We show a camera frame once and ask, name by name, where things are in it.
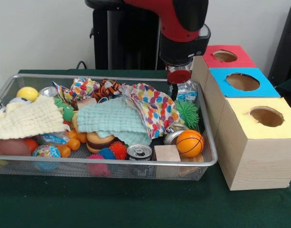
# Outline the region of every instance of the orange toy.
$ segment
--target orange toy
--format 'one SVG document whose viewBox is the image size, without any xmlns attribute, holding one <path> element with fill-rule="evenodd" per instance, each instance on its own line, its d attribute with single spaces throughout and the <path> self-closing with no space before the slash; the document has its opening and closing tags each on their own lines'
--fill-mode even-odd
<svg viewBox="0 0 291 228">
<path fill-rule="evenodd" d="M 75 129 L 68 132 L 70 140 L 67 144 L 57 146 L 62 158 L 68 158 L 71 151 L 76 151 L 80 148 L 81 143 L 86 143 L 86 133 L 77 133 Z"/>
<path fill-rule="evenodd" d="M 197 131 L 186 130 L 177 138 L 177 149 L 185 157 L 196 157 L 203 151 L 203 148 L 204 139 Z"/>
</svg>

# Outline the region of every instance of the can pull tab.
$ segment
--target can pull tab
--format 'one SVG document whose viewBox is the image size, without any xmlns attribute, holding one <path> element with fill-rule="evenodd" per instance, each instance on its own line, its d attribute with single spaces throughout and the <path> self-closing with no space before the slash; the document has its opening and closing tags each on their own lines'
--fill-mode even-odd
<svg viewBox="0 0 291 228">
<path fill-rule="evenodd" d="M 139 157 L 143 157 L 145 155 L 145 153 L 144 153 L 143 149 L 138 148 L 136 150 L 136 155 Z"/>
</svg>

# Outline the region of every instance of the stacked boxes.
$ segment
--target stacked boxes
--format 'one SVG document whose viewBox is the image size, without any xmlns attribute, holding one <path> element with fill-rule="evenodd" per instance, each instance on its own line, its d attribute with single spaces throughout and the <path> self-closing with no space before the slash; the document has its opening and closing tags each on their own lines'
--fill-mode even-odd
<svg viewBox="0 0 291 228">
<path fill-rule="evenodd" d="M 192 78 L 204 90 L 219 164 L 230 190 L 286 188 L 291 108 L 239 46 L 210 46 Z"/>
</svg>

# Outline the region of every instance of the wire mesh basket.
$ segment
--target wire mesh basket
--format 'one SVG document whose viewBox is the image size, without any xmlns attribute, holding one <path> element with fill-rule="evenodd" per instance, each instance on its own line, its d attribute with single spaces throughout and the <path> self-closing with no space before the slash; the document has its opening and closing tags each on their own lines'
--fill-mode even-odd
<svg viewBox="0 0 291 228">
<path fill-rule="evenodd" d="M 52 85 L 52 81 L 65 87 L 70 87 L 73 79 L 80 76 L 34 75 L 19 74 L 11 77 L 0 90 L 0 103 L 6 105 L 24 86 L 32 86 L 38 91 Z M 145 82 L 158 91 L 168 93 L 166 79 L 149 78 L 108 78 L 89 76 L 92 80 L 102 81 L 104 78 L 117 80 L 118 83 L 129 85 Z M 137 179 L 167 179 L 167 180 L 199 180 L 209 166 L 217 162 L 217 152 L 211 132 L 205 101 L 200 85 L 197 84 L 198 96 L 195 104 L 199 109 L 200 131 L 205 140 L 202 152 L 203 162 L 160 162 L 160 161 L 131 161 L 131 160 L 98 160 L 87 159 L 91 153 L 82 144 L 79 150 L 71 153 L 69 158 L 45 158 L 28 156 L 0 155 L 0 174 L 15 175 L 46 175 L 65 177 L 110 177 Z M 150 145 L 163 144 L 163 139 L 153 140 Z"/>
</svg>

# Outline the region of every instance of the orange spiky ball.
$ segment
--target orange spiky ball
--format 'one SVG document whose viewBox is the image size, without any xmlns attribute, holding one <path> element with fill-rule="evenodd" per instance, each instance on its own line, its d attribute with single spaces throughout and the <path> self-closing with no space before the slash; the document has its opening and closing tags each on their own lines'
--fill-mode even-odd
<svg viewBox="0 0 291 228">
<path fill-rule="evenodd" d="M 126 155 L 127 155 L 126 146 L 122 142 L 120 142 L 120 141 L 113 142 L 110 145 L 109 149 L 112 150 L 116 159 L 118 159 L 118 160 L 125 160 L 126 159 Z"/>
</svg>

